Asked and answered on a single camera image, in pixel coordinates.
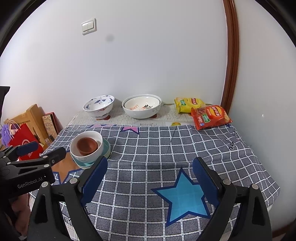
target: red paper bag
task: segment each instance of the red paper bag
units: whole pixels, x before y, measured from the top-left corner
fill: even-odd
[[[11,141],[9,142],[10,146],[18,146],[18,145],[25,145],[28,144],[32,141],[38,141],[30,131],[29,127],[27,124],[22,124],[20,126],[20,129],[15,133]],[[30,152],[27,155],[19,157],[20,160],[25,161],[25,160],[31,160],[31,159],[38,159],[39,154],[43,152],[42,146],[39,144],[38,149],[36,151]]]

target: gray plaid fabric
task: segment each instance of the gray plaid fabric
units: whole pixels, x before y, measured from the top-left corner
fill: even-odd
[[[111,144],[107,173],[87,205],[90,220],[104,240],[196,240],[209,219],[187,215],[166,227],[168,203],[151,188],[174,185],[181,167],[196,181],[192,160],[197,156],[235,185],[258,184],[267,207],[279,194],[280,187],[231,125],[203,131],[194,126],[139,127],[139,134],[121,129],[69,126],[47,150],[64,146],[68,151],[71,140],[86,130],[100,132]],[[67,180],[82,171],[70,173]],[[207,206],[212,215],[213,205]],[[71,224],[64,203],[61,208]],[[238,209],[236,204],[225,232],[233,228]]]

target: silver bolt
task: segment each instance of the silver bolt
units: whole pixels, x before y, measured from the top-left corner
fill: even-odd
[[[258,185],[257,184],[252,184],[252,188],[254,188],[255,190],[257,190],[259,187],[258,187]]]
[[[231,184],[231,181],[228,180],[228,179],[224,179],[224,180],[223,180],[223,183],[224,183],[225,185],[230,185],[230,184]]]
[[[77,181],[78,181],[78,179],[74,177],[74,178],[71,178],[69,182],[70,182],[71,184],[74,184],[74,183],[76,183]]]
[[[43,182],[42,184],[41,184],[41,186],[44,188],[44,187],[47,187],[47,185],[48,185],[48,182]]]

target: brown bowl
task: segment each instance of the brown bowl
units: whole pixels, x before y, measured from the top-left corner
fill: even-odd
[[[98,149],[98,143],[90,137],[81,138],[76,146],[82,156],[90,155]]]

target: white light switch panel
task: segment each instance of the white light switch panel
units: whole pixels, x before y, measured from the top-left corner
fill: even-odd
[[[96,19],[93,18],[81,24],[81,31],[83,35],[96,31]]]

